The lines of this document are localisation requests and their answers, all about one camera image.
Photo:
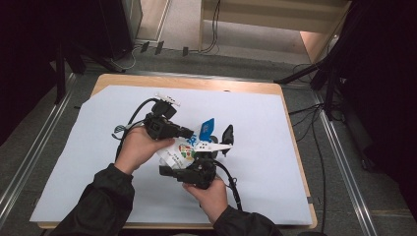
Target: black cable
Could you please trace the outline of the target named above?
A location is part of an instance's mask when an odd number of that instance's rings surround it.
[[[304,138],[306,138],[306,136],[307,136],[307,134],[309,133],[309,131],[310,131],[310,128],[312,127],[312,124],[310,124],[309,125],[309,127],[307,127],[307,130],[306,130],[306,132],[304,133],[304,135],[300,138],[300,139],[298,139],[298,140],[296,140],[296,142],[300,142],[300,141],[302,141]]]
[[[324,103],[314,104],[314,105],[309,106],[309,107],[307,107],[307,108],[303,108],[303,109],[300,109],[300,110],[295,110],[295,111],[288,112],[288,115],[289,115],[289,116],[291,116],[291,115],[295,115],[295,114],[297,114],[297,113],[300,113],[300,112],[303,112],[303,111],[307,111],[307,110],[310,110],[310,109],[312,109],[312,108],[318,108],[318,107],[320,107],[320,106],[322,106],[322,105],[324,105]]]
[[[321,230],[321,232],[322,233],[325,233],[326,211],[327,211],[327,202],[328,202],[327,201],[327,188],[326,188],[326,185],[327,184],[326,184],[325,161],[323,159],[322,151],[320,150],[319,142],[317,140],[316,131],[315,131],[315,128],[314,128],[315,116],[316,116],[317,111],[318,110],[316,110],[315,111],[315,114],[313,115],[313,119],[312,119],[311,126],[312,126],[313,137],[314,137],[314,141],[315,141],[315,144],[316,144],[316,148],[317,148],[317,151],[318,151],[319,157],[320,157],[320,164],[322,166],[322,178],[323,178],[323,217],[322,217],[322,230]]]
[[[310,111],[307,115],[304,116],[303,119],[301,119],[299,122],[295,123],[294,125],[292,125],[292,127],[296,127],[297,125],[301,124],[303,121],[305,121],[307,119],[307,117],[309,117],[309,115],[311,115],[313,112],[316,112],[316,110]]]
[[[242,209],[242,203],[241,203],[240,197],[239,197],[239,193],[237,192],[235,179],[230,175],[229,171],[227,170],[227,168],[223,164],[221,164],[217,160],[214,160],[214,164],[216,166],[220,167],[226,173],[227,178],[229,179],[229,188],[232,190],[233,197],[236,201],[237,208],[239,210],[243,210]]]
[[[292,68],[292,75],[294,75],[294,74],[295,74],[295,68],[297,68],[297,67],[299,67],[299,66],[311,66],[311,65],[312,65],[312,64],[298,64],[298,65],[294,66],[294,67]],[[297,80],[298,80],[298,81],[300,81],[301,83],[309,83],[309,82],[306,82],[306,81],[301,80],[301,78],[298,78]]]
[[[158,99],[156,99],[156,98],[150,98],[150,99],[148,99],[148,100],[146,100],[146,101],[144,101],[144,102],[142,102],[142,104],[136,109],[136,111],[133,113],[133,115],[132,115],[132,117],[131,117],[131,119],[129,120],[129,122],[128,122],[128,125],[131,125],[132,124],[132,122],[133,122],[133,120],[135,119],[135,117],[138,115],[138,113],[139,113],[139,111],[141,111],[141,109],[146,105],[146,104],[148,104],[149,102],[151,102],[151,101],[154,101],[154,102],[158,102]],[[122,137],[122,139],[120,139],[120,143],[119,143],[119,147],[117,147],[117,150],[116,150],[116,159],[117,159],[117,157],[119,156],[119,153],[120,153],[120,151],[122,150],[122,145],[123,145],[123,142],[125,141],[125,139],[126,139],[126,136],[128,136],[128,134],[129,134],[129,131],[132,129],[132,127],[134,127],[136,124],[139,124],[140,122],[143,122],[143,121],[145,121],[145,119],[144,120],[141,120],[141,121],[138,121],[138,122],[136,122],[134,125],[132,125],[128,130],[125,130],[124,132],[123,132],[123,137]]]
[[[48,230],[47,229],[44,229],[40,234],[39,234],[39,236],[44,236],[45,234],[46,234],[46,232],[47,232]]]
[[[218,25],[218,16],[220,14],[220,0],[217,1],[217,4],[214,9],[214,14],[211,21],[211,30],[212,30],[212,41],[208,48],[199,50],[190,50],[190,52],[198,52],[199,54],[205,54],[212,51],[215,44],[217,43],[217,25]]]

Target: gray floor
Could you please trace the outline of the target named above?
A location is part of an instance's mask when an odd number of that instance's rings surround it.
[[[189,55],[182,57],[179,51],[164,51],[154,56],[152,49],[145,53],[137,53],[138,63],[128,74],[139,74],[143,71],[177,73],[189,75],[208,75],[218,77],[240,78],[244,81],[270,83],[272,79],[283,78],[292,74],[294,65],[272,63],[269,61],[230,58],[223,56]],[[33,169],[20,196],[12,208],[0,235],[40,235],[42,230],[29,222],[34,203],[40,197],[48,176],[59,157],[72,125],[77,119],[78,109],[89,98],[97,77],[106,73],[100,66],[88,63],[84,75],[77,75],[74,93],[64,110],[57,126],[52,132],[41,156]],[[308,85],[296,81],[293,85],[283,86],[283,92],[289,111],[301,109],[315,104],[313,92]],[[10,183],[22,159],[30,148],[42,123],[53,107],[55,90],[52,90],[38,104],[33,112],[21,123],[8,142],[0,147],[0,173],[2,178],[1,192]],[[291,116],[295,124],[304,114]],[[294,127],[294,134],[299,138],[309,126],[310,119]],[[341,122],[334,122],[338,137],[348,157],[350,167],[371,212],[372,219],[379,235],[417,235],[417,225],[407,209],[396,184],[385,174],[369,173],[361,167],[360,158],[349,136],[349,132]],[[329,145],[328,136],[323,124],[315,125],[318,141],[325,160],[328,180],[328,205],[326,219],[327,235],[363,235],[355,209],[346,191],[345,183]],[[298,143],[304,165],[305,174],[312,196],[315,198],[315,209],[320,230],[323,215],[323,179],[320,160],[310,131],[305,139]],[[297,235],[299,229],[282,229],[284,235]]]

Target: black device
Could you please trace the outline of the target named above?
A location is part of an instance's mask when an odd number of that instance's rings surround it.
[[[135,111],[131,119],[129,120],[127,127],[118,126],[115,129],[115,133],[123,130],[124,134],[122,139],[120,139],[120,145],[117,149],[116,159],[119,155],[119,152],[122,148],[123,142],[129,133],[129,131],[134,128],[136,125],[143,124],[149,136],[154,140],[167,139],[167,138],[179,138],[183,137],[185,139],[192,138],[194,132],[188,128],[181,127],[169,121],[175,113],[176,109],[172,106],[175,103],[169,96],[161,96],[158,94],[160,99],[150,98],[144,101],[138,109]],[[155,105],[152,107],[151,112],[146,115],[144,120],[133,123],[136,115],[139,111],[149,102],[155,102]],[[211,141],[216,143],[218,142],[215,136],[210,137]],[[234,136],[233,136],[233,126],[229,125],[222,135],[222,143],[225,145],[233,145]],[[224,149],[222,152],[224,155],[229,151],[229,149]],[[233,196],[236,201],[238,209],[242,210],[242,205],[240,203],[239,194],[236,188],[236,179],[231,177],[230,173],[224,165],[216,161],[217,151],[196,151],[194,154],[195,161],[185,169],[172,169],[170,166],[159,166],[159,174],[162,176],[171,176],[176,178],[179,182],[194,184],[200,189],[207,189],[211,182],[216,176],[216,166],[223,169],[229,179],[229,188],[233,192]]]
[[[187,184],[194,184],[197,188],[208,189],[215,178],[215,164],[212,152],[196,152],[195,161],[185,169],[172,169],[166,165],[159,165],[159,174],[171,176]]]

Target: hand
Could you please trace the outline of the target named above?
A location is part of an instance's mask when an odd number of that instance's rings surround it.
[[[226,185],[219,177],[215,177],[208,189],[196,188],[192,184],[183,184],[184,189],[193,195],[200,203],[203,211],[214,224],[220,215],[227,209]]]
[[[156,141],[150,138],[145,127],[132,129],[126,136],[114,166],[131,175],[147,162],[157,150],[175,143],[174,139]]]

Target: person's left hand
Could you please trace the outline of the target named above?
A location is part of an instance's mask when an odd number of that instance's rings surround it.
[[[132,129],[126,136],[114,166],[131,175],[142,164],[147,162],[159,149],[174,144],[174,139],[153,140],[145,127]]]

